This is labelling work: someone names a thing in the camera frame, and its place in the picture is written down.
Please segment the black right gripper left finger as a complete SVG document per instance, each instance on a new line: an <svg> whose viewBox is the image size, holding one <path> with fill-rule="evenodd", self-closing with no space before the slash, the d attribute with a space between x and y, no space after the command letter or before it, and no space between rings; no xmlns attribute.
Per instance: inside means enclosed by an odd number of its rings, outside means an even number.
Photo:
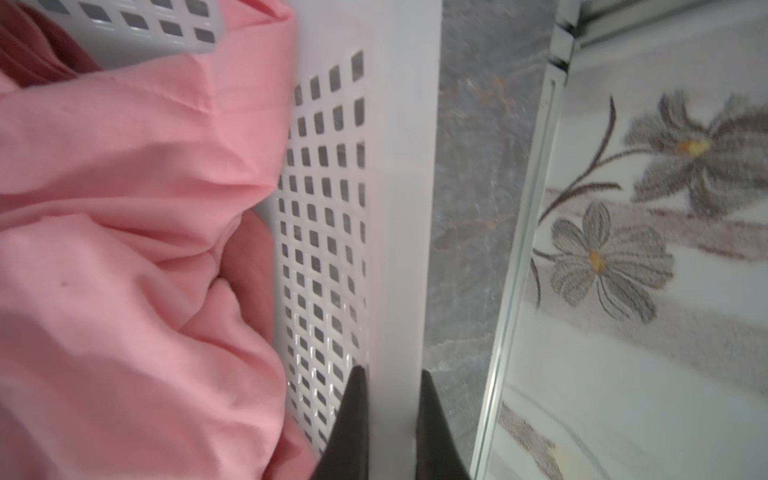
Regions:
<svg viewBox="0 0 768 480"><path fill-rule="evenodd" d="M311 480L367 480L369 468L369 395L365 369L355 366L326 450Z"/></svg>

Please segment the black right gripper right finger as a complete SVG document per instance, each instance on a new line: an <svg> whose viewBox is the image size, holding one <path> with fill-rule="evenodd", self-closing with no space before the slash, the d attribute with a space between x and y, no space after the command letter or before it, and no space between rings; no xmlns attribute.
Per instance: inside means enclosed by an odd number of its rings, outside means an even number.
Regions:
<svg viewBox="0 0 768 480"><path fill-rule="evenodd" d="M437 389L427 370L421 373L415 479L471 479L453 442Z"/></svg>

